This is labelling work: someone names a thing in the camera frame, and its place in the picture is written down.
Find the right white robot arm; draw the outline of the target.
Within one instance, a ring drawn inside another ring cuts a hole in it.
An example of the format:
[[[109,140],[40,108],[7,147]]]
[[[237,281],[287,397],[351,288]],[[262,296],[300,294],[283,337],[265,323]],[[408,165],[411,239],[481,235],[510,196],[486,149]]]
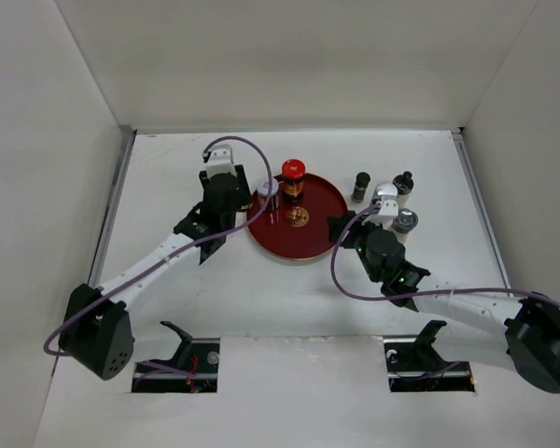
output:
[[[396,235],[369,221],[373,211],[328,217],[329,241],[357,253],[370,281],[380,287],[374,301],[437,316],[414,341],[422,372],[475,361],[560,393],[559,301],[506,287],[456,287],[409,262]]]

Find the red lid sauce jar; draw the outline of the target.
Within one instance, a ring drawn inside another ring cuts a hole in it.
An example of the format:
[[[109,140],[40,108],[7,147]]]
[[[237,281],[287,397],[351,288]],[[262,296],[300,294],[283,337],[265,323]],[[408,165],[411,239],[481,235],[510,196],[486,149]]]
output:
[[[282,191],[286,200],[296,203],[304,192],[306,166],[298,159],[289,159],[282,164]]]

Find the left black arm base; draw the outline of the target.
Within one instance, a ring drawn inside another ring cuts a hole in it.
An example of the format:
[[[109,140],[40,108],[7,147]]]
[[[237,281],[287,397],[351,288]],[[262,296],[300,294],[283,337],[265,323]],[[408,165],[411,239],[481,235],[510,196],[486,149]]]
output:
[[[193,338],[169,321],[161,324],[175,334],[178,344],[168,359],[150,359],[136,365],[132,393],[216,393],[220,362],[219,338]]]

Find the purple label spice jar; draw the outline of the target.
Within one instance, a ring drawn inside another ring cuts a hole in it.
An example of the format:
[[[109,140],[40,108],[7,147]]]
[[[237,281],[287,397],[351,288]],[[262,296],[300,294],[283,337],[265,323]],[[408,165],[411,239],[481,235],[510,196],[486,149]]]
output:
[[[279,183],[275,178],[263,181],[257,188],[259,207],[267,213],[279,207]]]

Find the silver lid white shaker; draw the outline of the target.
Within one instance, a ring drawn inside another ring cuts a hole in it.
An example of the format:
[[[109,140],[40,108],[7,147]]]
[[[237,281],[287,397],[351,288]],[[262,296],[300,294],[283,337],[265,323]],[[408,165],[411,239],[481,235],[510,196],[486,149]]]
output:
[[[393,183],[378,184],[371,196],[370,205],[384,203],[385,201],[398,201],[398,188]]]

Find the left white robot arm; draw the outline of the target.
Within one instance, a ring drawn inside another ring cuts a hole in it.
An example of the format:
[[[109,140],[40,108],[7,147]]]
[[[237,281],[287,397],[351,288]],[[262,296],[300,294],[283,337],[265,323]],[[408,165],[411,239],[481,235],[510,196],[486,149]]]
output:
[[[157,329],[137,329],[139,315],[166,286],[205,263],[227,240],[238,212],[251,204],[242,165],[233,172],[200,173],[203,198],[148,256],[116,278],[74,289],[65,312],[59,348],[107,381],[130,362],[160,362],[168,371],[190,362],[190,336],[162,320]]]

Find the small black spice bottle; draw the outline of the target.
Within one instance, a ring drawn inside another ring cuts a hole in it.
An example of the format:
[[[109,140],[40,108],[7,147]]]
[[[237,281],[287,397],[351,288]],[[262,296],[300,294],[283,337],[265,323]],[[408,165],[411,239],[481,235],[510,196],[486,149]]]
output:
[[[371,182],[371,176],[367,172],[359,172],[355,178],[354,188],[351,194],[351,200],[354,203],[362,203]]]

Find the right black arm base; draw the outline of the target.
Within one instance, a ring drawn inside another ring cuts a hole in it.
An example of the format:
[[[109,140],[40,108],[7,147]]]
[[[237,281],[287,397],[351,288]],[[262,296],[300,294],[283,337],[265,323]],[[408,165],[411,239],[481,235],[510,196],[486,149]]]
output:
[[[417,335],[383,338],[388,387],[392,393],[475,392],[467,361],[446,361],[434,349],[442,320],[431,320]]]

